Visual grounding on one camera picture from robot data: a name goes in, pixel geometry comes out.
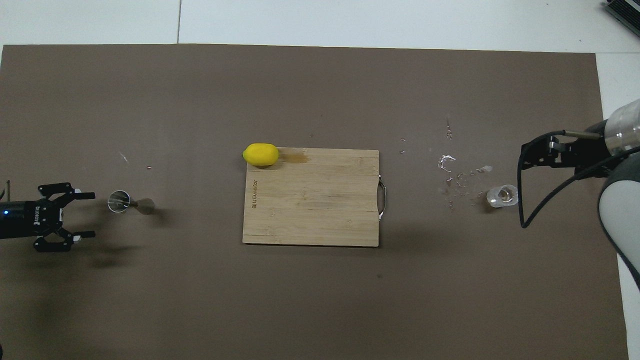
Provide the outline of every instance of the bamboo cutting board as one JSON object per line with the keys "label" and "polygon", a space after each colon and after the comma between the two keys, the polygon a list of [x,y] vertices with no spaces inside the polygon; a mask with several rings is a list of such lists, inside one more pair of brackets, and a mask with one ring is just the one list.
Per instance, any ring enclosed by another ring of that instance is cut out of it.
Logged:
{"label": "bamboo cutting board", "polygon": [[377,150],[278,150],[247,164],[244,243],[378,246]]}

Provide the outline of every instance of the brown table mat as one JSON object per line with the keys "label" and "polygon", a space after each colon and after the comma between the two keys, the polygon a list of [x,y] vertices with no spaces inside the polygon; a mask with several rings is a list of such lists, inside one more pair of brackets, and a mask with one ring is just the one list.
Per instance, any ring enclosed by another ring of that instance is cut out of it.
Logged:
{"label": "brown table mat", "polygon": [[[67,207],[97,232],[69,253],[0,242],[5,358],[626,359],[600,180],[526,230],[472,206],[515,183],[522,143],[601,114],[593,54],[7,45],[0,180],[98,199]],[[379,149],[380,247],[242,244],[252,142]],[[442,194],[443,154],[467,188]],[[527,171],[525,208],[571,174]],[[119,189],[157,213],[110,213]]]}

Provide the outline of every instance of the silver cup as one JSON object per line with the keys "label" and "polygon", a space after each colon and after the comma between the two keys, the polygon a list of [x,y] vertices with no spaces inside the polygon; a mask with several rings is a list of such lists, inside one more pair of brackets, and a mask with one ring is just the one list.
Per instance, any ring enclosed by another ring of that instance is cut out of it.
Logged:
{"label": "silver cup", "polygon": [[144,215],[151,214],[156,207],[153,200],[145,198],[135,201],[127,192],[122,190],[111,193],[107,200],[107,206],[114,213],[121,213],[128,208],[134,208]]}

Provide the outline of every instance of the metal handle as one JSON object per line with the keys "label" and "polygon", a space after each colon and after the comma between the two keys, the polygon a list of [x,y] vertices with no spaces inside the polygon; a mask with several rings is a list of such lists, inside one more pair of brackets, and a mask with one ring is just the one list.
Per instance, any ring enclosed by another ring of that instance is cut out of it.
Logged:
{"label": "metal handle", "polygon": [[382,182],[382,175],[378,174],[378,186],[382,187],[382,210],[378,213],[378,221],[382,220],[382,215],[385,213],[385,208],[387,207],[387,187],[385,183]]}

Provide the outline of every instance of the metal rod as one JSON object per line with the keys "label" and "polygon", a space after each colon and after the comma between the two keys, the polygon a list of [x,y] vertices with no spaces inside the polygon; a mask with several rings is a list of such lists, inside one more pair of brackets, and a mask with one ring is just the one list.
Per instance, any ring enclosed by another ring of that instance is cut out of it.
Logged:
{"label": "metal rod", "polygon": [[587,140],[598,140],[602,137],[600,136],[600,134],[596,134],[596,133],[587,133],[585,131],[571,131],[571,130],[566,130],[564,132],[564,135],[570,136],[572,138],[587,139]]}

